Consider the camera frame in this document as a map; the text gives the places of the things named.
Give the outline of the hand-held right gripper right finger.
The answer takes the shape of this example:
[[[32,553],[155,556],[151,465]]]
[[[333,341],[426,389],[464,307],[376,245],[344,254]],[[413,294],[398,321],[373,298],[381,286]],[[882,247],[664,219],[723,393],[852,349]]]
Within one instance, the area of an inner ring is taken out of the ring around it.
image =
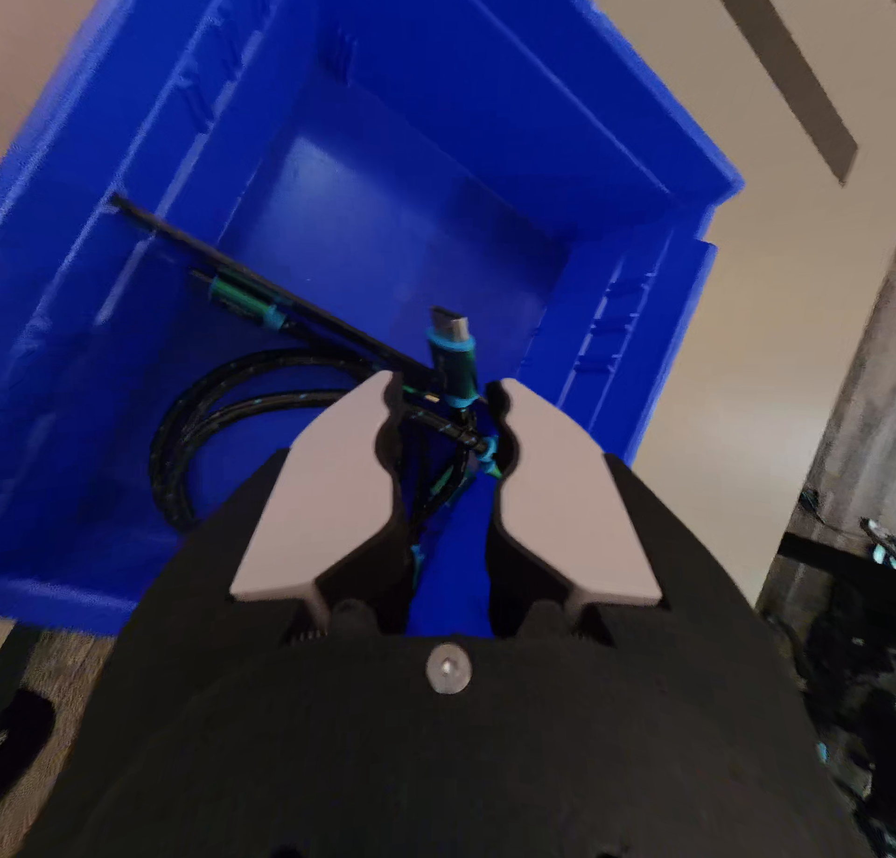
[[[660,584],[605,452],[512,378],[487,385],[499,479],[485,546],[488,617],[514,636],[536,603],[576,628],[588,606],[657,608]]]

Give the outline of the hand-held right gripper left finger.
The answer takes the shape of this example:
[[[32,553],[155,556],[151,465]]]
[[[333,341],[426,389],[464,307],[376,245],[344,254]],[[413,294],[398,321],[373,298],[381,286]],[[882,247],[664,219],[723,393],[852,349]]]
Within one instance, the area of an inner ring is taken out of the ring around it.
[[[330,628],[358,601],[405,632],[415,560],[399,480],[402,377],[380,371],[293,441],[230,585],[252,603],[297,600]]]

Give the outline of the blue plastic bin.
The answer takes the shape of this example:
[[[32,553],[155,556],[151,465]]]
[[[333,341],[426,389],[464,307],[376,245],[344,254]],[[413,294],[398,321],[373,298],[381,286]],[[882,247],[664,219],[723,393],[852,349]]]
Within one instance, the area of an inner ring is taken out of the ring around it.
[[[590,0],[100,0],[2,160],[2,616],[117,634],[163,412],[287,344],[117,194],[418,363],[466,315],[631,464],[743,184]]]

